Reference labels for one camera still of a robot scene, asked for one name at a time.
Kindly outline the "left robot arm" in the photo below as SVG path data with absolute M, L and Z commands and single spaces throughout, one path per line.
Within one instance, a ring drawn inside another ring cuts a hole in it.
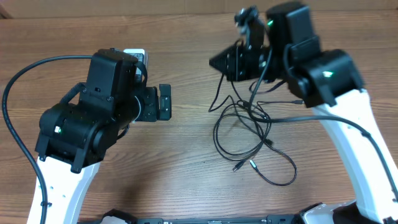
M 171 87 L 147 86 L 142 49 L 101 49 L 88 77 L 39 121 L 35 150 L 43 184 L 35 186 L 29 223 L 76 223 L 106 151 L 134 122 L 167 121 Z

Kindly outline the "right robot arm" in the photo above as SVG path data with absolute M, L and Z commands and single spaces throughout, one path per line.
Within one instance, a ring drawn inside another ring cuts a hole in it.
M 350 202 L 317 203 L 286 216 L 286 222 L 396 223 L 397 166 L 353 59 L 340 49 L 321 49 L 309 7 L 301 2 L 270 8 L 265 21 L 251 6 L 234 22 L 243 38 L 209 64 L 230 82 L 286 83 L 329 134 L 354 189 Z

